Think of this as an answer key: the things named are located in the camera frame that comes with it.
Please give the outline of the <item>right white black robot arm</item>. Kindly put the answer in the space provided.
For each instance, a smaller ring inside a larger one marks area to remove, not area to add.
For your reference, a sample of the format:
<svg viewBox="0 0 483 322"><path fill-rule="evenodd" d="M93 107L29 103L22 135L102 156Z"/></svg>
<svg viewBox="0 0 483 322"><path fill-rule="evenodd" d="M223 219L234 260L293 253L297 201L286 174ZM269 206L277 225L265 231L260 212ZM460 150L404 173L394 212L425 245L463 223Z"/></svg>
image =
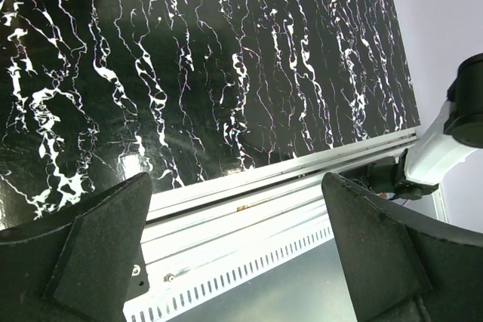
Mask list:
<svg viewBox="0 0 483 322"><path fill-rule="evenodd" d="M426 132L394 164L372 164L366 185L394 199L419 200L482 148L482 55L463 61L441 110Z"/></svg>

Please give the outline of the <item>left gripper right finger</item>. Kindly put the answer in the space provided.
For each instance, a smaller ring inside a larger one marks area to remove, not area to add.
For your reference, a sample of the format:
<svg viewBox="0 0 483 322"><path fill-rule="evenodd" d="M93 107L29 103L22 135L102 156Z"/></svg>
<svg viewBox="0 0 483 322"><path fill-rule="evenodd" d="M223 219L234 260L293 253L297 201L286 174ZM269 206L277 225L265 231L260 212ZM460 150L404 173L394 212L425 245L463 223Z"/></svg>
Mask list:
<svg viewBox="0 0 483 322"><path fill-rule="evenodd" d="M321 190L359 321L480 321L482 235L336 173Z"/></svg>

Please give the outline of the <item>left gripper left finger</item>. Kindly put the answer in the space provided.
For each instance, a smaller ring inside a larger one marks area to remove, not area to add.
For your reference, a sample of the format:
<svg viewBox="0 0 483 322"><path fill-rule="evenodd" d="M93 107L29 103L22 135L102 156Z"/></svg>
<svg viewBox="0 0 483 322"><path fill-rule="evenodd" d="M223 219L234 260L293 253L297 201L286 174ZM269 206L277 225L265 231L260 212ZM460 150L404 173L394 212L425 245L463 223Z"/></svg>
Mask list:
<svg viewBox="0 0 483 322"><path fill-rule="evenodd" d="M1 231L3 321L123 321L152 197L139 173Z"/></svg>

